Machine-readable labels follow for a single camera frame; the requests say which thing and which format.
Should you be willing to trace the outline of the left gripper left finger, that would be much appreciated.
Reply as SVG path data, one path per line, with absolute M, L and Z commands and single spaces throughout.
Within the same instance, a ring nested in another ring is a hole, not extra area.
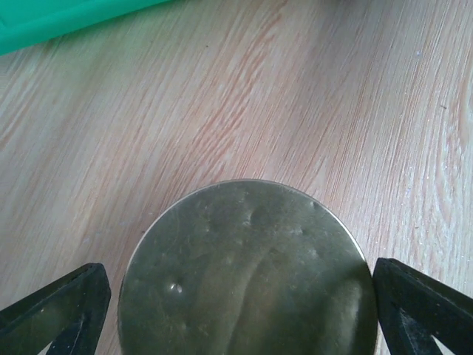
M 111 288 L 101 263 L 87 263 L 1 310 L 1 353 L 94 354 Z

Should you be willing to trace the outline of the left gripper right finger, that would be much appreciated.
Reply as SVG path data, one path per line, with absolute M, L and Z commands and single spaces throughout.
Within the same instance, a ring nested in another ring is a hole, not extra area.
M 396 259 L 377 259 L 372 280 L 391 354 L 472 353 L 472 298 Z

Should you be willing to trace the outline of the gold jar lid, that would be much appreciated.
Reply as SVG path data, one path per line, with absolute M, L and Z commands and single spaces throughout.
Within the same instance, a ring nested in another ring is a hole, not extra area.
M 142 236 L 120 288 L 124 354 L 373 354 L 367 261 L 312 197 L 264 180 L 184 197 Z

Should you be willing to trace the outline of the green bin with gummy candies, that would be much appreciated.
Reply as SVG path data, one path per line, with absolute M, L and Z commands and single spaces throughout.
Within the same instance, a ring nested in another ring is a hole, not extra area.
M 1 54 L 8 54 L 162 2 L 162 0 L 1 0 Z

